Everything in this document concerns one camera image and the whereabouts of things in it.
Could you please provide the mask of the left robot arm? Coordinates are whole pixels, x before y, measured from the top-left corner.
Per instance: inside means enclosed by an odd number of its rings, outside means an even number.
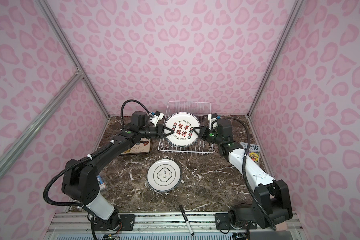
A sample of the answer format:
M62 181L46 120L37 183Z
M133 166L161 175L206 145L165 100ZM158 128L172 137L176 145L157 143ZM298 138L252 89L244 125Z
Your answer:
M62 192L79 203L79 207L107 224L119 221L118 210L100 193L97 176L116 157L145 139L162 139L173 131L159 124L164 118L161 112L147 115L137 111L131 122L112 137L109 144L86 158L71 160L63 175Z

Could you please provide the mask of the The 143-Storey Treehouse book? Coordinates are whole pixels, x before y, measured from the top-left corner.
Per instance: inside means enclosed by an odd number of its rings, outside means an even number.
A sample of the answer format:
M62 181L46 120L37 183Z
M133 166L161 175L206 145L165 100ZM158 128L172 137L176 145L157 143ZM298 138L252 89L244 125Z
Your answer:
M251 144L249 148L249 157L252 159L253 162L255 162L257 165L259 165L259 158L260 158L260 146L256 144Z

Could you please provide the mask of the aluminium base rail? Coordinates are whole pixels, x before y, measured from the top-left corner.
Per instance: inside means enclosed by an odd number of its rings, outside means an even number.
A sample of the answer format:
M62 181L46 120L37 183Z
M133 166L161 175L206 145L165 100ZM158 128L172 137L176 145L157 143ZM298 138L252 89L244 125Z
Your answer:
M195 235L192 237L180 212L122 213L126 221L119 232L96 232L99 240L244 240L246 228L224 229L224 212L187 212ZM288 230L251 227L252 240L305 240L307 237L296 214L286 221ZM91 224L87 214L56 214L44 236L45 240L91 240Z

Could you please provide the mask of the box of coloured markers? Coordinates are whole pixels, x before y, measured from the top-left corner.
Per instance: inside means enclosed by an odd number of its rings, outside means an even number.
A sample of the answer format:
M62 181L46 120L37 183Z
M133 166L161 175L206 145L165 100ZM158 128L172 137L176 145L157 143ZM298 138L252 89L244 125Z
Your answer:
M98 180L98 184L99 184L99 188L100 191L103 191L107 188L107 184L105 183L105 181L103 180L101 175L97 176L97 180Z

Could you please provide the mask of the white round plate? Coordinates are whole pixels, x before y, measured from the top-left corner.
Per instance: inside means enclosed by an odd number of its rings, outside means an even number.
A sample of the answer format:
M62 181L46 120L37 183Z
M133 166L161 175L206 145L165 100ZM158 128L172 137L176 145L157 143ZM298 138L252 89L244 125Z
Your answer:
M193 132L193 128L200 127L200 122L190 113L180 112L171 115L166 120L165 126L174 129L174 134L166 137L166 139L176 147L188 147L198 139L197 135Z
M182 171L173 160L162 159L153 163L148 169L147 181L157 192L169 192L181 181Z

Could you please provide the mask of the black marker pen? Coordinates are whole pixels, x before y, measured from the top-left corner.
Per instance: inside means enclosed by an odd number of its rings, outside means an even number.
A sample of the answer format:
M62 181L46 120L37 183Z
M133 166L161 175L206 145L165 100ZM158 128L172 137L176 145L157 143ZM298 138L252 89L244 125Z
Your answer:
M185 224L187 226L187 229L188 229L190 235L193 237L195 235L195 233L194 233L193 228L190 225L190 222L189 222L188 217L187 217L187 215L185 213L184 207L182 205L179 205L179 208L180 208L180 212L181 212L181 214L183 216L184 222L185 222Z

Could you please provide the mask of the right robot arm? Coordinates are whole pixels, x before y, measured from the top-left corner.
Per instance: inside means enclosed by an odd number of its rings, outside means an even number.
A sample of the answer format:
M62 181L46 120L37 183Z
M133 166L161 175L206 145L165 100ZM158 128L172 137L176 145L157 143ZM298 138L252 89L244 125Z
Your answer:
M234 228L255 223L262 229L277 229L277 225L292 218L292 206L288 185L275 180L263 171L249 156L249 147L234 140L234 118L217 119L210 126L194 128L203 141L215 144L218 153L239 170L244 184L252 197L251 205L238 204L230 207L228 217Z

